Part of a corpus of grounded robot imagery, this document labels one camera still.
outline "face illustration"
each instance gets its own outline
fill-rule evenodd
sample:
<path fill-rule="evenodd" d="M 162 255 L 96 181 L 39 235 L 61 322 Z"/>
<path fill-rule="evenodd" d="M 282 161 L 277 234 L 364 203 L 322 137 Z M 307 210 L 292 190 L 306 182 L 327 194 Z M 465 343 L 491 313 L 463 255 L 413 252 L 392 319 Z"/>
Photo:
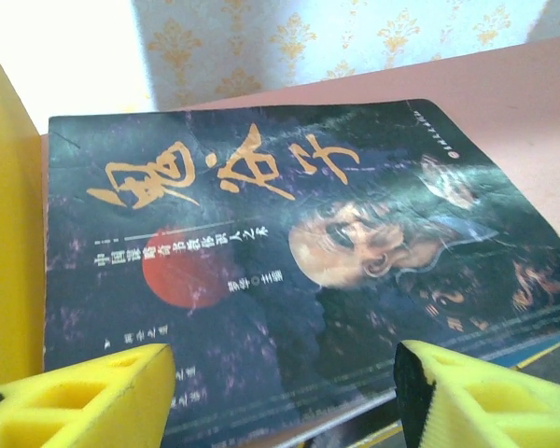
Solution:
<path fill-rule="evenodd" d="M 390 218 L 382 203 L 330 203 L 294 226 L 288 236 L 301 271 L 325 287 L 352 287 L 393 267 L 427 264 L 439 242 L 419 238 Z"/>

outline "pink surface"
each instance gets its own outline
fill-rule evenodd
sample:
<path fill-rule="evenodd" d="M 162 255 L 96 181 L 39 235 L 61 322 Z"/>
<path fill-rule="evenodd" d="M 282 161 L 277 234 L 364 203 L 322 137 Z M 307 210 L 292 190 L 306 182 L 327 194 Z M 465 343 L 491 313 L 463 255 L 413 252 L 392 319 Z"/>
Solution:
<path fill-rule="evenodd" d="M 560 233 L 560 38 L 191 109 L 407 98 L 441 107 Z"/>

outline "eye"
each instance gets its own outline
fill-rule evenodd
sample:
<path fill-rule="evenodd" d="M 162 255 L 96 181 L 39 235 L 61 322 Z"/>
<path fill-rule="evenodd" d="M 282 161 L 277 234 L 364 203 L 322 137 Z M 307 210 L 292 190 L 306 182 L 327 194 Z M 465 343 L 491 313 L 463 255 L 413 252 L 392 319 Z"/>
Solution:
<path fill-rule="evenodd" d="M 333 203 L 325 203 L 317 207 L 317 213 L 321 217 L 334 217 L 336 215 L 336 207 Z"/>

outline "chinese calligraphy title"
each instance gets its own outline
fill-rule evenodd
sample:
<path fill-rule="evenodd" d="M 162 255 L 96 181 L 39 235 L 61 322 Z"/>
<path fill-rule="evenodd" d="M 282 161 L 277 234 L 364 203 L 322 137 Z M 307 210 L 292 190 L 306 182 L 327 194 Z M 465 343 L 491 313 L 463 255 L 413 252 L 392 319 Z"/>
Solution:
<path fill-rule="evenodd" d="M 303 147 L 295 143 L 291 144 L 288 148 L 305 173 L 313 175 L 317 171 L 317 168 L 306 159 L 320 159 L 345 185 L 348 185 L 346 174 L 332 161 L 330 155 L 343 154 L 359 163 L 358 154 L 352 149 L 344 147 L 322 147 L 317 143 L 315 136 L 312 134 L 306 135 L 306 138 L 314 150 L 313 153 L 307 152 Z M 252 123 L 244 142 L 229 157 L 224 166 L 217 170 L 220 188 L 231 193 L 238 193 L 239 188 L 236 184 L 232 183 L 232 180 L 243 181 L 266 188 L 288 200 L 294 201 L 295 197 L 292 194 L 270 185 L 271 181 L 280 176 L 280 172 L 272 154 L 258 152 L 260 146 L 261 135 L 259 134 L 259 129 L 255 123 Z M 182 169 L 176 164 L 178 159 L 182 161 Z M 237 173 L 234 170 L 234 165 L 239 161 L 246 163 L 251 176 Z M 209 168 L 213 168 L 216 163 L 216 154 L 210 153 L 206 156 L 205 164 Z M 259 163 L 265 163 L 269 172 L 263 173 L 259 168 Z M 178 191 L 179 189 L 189 187 L 196 179 L 195 164 L 190 151 L 181 142 L 175 142 L 160 154 L 155 162 L 151 161 L 146 165 L 110 162 L 105 166 L 105 173 L 113 190 L 87 189 L 88 194 L 101 201 L 126 207 L 127 205 L 120 199 L 119 193 L 128 191 L 136 198 L 136 202 L 133 205 L 135 210 L 145 207 L 166 194 L 199 205 L 197 201 Z M 127 175 L 124 176 L 123 182 L 119 183 L 115 177 L 116 174 Z M 141 175 L 143 178 L 139 179 L 131 175 Z"/>

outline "worn book cover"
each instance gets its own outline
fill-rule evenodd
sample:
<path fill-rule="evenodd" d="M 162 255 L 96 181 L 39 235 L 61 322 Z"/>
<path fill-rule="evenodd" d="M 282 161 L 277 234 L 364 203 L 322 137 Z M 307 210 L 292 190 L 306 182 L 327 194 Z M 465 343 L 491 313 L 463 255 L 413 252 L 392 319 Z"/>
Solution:
<path fill-rule="evenodd" d="M 426 100 L 53 118 L 48 213 L 45 368 L 170 343 L 164 447 L 369 409 L 402 339 L 560 334 L 560 238 Z"/>

